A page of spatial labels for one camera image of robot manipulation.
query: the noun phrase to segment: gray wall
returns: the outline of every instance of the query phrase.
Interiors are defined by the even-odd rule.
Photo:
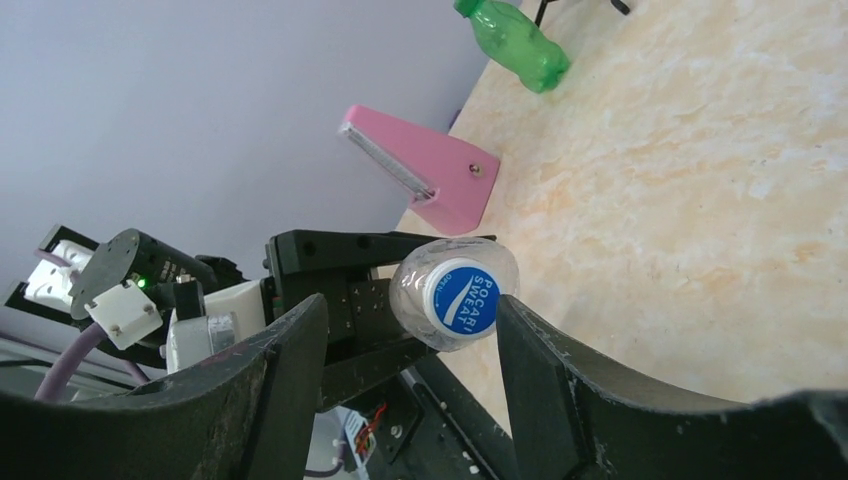
[[[340,145],[342,115],[446,130],[484,63],[451,0],[0,0],[0,286],[54,223],[251,276],[273,234],[391,229],[404,196]],[[8,309],[0,331],[74,335]]]

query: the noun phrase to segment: green plastic bottle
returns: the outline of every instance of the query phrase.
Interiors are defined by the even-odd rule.
[[[571,66],[559,45],[514,6],[494,0],[455,0],[454,8],[471,20],[483,52],[518,75],[529,90],[542,93],[559,85]]]

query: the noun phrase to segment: beige marble surface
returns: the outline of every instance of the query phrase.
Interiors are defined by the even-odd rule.
[[[452,132],[503,162],[478,232],[525,303],[637,370],[848,388],[848,2],[631,2],[548,7],[574,62],[552,93],[486,69]],[[495,339],[444,357],[507,425]]]

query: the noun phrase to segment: marble tabletop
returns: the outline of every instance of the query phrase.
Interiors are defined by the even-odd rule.
[[[502,161],[474,233],[528,306],[643,373],[848,388],[848,3],[629,3],[550,4],[573,61],[551,93],[486,68],[451,132]],[[442,357],[509,428],[496,339]]]

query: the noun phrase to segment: bottle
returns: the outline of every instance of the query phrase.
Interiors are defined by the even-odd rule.
[[[456,0],[454,9],[471,20],[483,52],[518,75],[529,90],[542,93],[559,85],[571,66],[562,48],[548,40],[521,10],[494,0]]]
[[[430,347],[452,352],[495,331],[501,294],[518,294],[518,264],[484,238],[446,238],[416,248],[389,286],[398,322]]]

